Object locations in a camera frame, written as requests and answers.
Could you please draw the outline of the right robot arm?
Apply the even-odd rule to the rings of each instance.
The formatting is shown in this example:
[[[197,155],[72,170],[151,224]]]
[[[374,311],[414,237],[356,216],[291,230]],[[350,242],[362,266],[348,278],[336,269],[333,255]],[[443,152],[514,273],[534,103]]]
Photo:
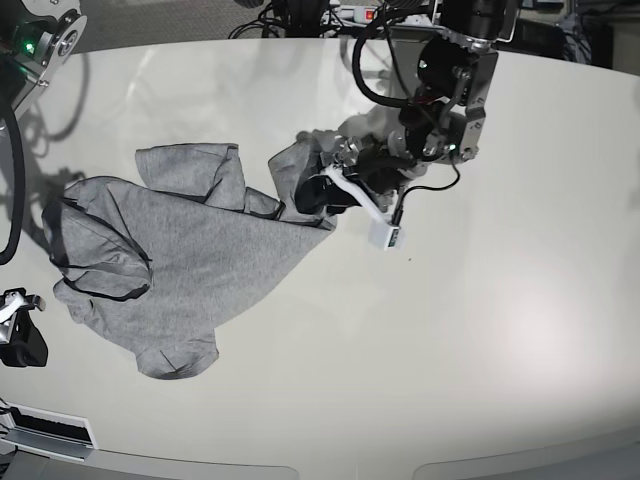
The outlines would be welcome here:
[[[13,174],[13,201],[1,264],[13,260],[26,208],[26,166],[19,118],[49,86],[87,25],[78,1],[1,3],[1,133],[7,137]],[[11,368],[44,367],[46,342],[30,312],[43,311],[44,299],[22,288],[1,293],[1,363]]]

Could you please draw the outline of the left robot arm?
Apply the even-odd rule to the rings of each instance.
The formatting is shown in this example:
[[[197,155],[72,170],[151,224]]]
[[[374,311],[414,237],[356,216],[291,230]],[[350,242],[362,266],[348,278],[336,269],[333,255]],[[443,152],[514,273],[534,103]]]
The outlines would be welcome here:
[[[401,130],[385,140],[368,134],[350,138],[340,150],[322,155],[295,190],[304,214],[338,215],[355,206],[393,212],[400,222],[404,203],[416,191],[411,178],[434,163],[452,168],[476,157],[486,119],[485,103],[495,73],[498,42],[511,40],[517,1],[385,1],[356,39],[352,73],[360,92],[380,107],[395,109]],[[361,57],[377,34],[392,39],[395,21],[434,15],[416,61],[414,89],[402,77],[398,57],[393,72],[404,95],[389,97],[365,83]]]

